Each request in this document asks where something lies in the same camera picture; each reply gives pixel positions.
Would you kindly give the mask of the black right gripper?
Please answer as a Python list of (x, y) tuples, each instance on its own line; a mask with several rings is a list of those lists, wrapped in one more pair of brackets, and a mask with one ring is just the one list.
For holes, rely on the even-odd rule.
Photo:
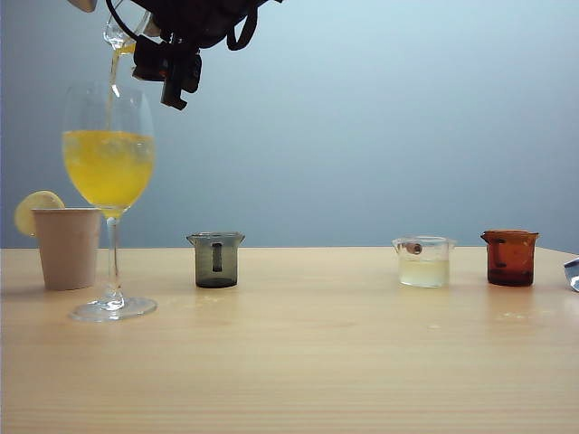
[[(84, 13), (98, 0), (68, 0)], [(151, 13), (137, 37), (133, 76), (164, 83), (161, 103), (184, 109), (183, 91), (194, 93), (201, 77), (200, 51), (226, 41), (231, 51), (245, 48), (253, 37), (252, 1), (138, 1)], [(150, 37), (160, 37), (154, 42)]]

